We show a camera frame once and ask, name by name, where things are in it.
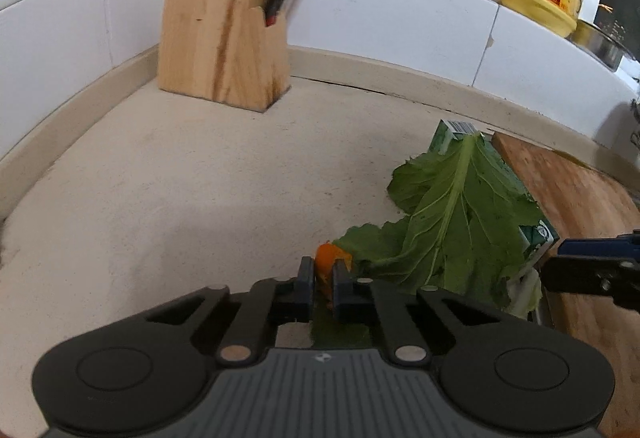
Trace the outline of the green white carton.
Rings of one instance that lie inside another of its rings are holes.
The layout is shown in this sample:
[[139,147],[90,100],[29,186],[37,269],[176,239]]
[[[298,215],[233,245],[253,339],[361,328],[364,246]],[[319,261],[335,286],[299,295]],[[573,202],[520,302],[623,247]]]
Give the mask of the green white carton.
[[506,178],[506,183],[510,184],[518,194],[512,200],[512,210],[513,218],[518,222],[518,232],[520,232],[523,242],[524,267],[536,267],[544,254],[559,241],[559,235],[550,220],[544,216],[540,206],[526,189],[522,180],[516,176],[513,169],[506,164],[506,161],[492,145],[492,135],[489,135],[488,132],[480,132],[473,124],[463,120],[440,120],[428,150],[437,154],[446,154],[451,143],[474,134],[482,136],[488,158],[499,166],[502,176]]

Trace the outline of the pale cabbage strips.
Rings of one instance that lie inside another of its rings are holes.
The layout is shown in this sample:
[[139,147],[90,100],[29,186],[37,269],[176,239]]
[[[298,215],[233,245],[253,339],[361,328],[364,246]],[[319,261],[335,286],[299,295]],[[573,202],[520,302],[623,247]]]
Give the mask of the pale cabbage strips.
[[526,319],[535,311],[542,297],[541,280],[535,268],[529,268],[519,276],[506,282],[510,304],[506,312],[511,316]]

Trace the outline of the small steel pot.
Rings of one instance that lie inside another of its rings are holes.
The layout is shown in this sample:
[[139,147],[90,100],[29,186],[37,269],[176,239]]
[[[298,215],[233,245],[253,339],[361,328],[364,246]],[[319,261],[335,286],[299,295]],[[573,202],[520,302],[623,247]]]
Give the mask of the small steel pot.
[[570,35],[570,41],[611,71],[618,70],[623,57],[631,61],[636,60],[621,42],[606,34],[596,24],[583,20],[577,21],[575,31]]

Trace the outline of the large dark green leaf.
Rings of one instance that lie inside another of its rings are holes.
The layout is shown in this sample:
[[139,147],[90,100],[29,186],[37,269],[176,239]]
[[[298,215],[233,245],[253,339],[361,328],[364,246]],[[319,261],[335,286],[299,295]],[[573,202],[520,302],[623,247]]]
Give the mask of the large dark green leaf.
[[352,256],[358,276],[372,279],[391,278],[396,281],[405,274],[402,246],[409,225],[409,216],[387,221],[382,226],[363,224],[350,227],[333,244]]

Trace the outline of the wooden cutting board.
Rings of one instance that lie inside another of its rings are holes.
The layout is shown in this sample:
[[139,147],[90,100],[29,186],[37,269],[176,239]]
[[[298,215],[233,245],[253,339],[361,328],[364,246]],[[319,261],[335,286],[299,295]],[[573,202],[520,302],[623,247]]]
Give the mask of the wooden cutting board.
[[491,142],[559,233],[541,268],[555,327],[597,348],[613,368],[601,432],[638,436],[638,208],[621,184],[570,154],[500,132]]

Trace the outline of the small green leaf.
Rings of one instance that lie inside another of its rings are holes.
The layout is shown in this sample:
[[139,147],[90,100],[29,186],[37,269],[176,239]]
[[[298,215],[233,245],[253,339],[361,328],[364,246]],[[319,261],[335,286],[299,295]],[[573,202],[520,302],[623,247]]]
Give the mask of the small green leaf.
[[409,217],[398,284],[408,291],[437,285],[504,309],[506,282],[524,266],[513,218],[518,194],[485,153],[480,134],[423,153],[392,173],[387,192]]

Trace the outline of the wooden knife block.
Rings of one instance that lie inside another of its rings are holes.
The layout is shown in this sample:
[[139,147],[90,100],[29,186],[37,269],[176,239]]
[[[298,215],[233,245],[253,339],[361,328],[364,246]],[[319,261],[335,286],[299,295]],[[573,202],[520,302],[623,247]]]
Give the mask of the wooden knife block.
[[165,0],[157,83],[193,98],[264,112],[290,86],[286,20],[267,0]]

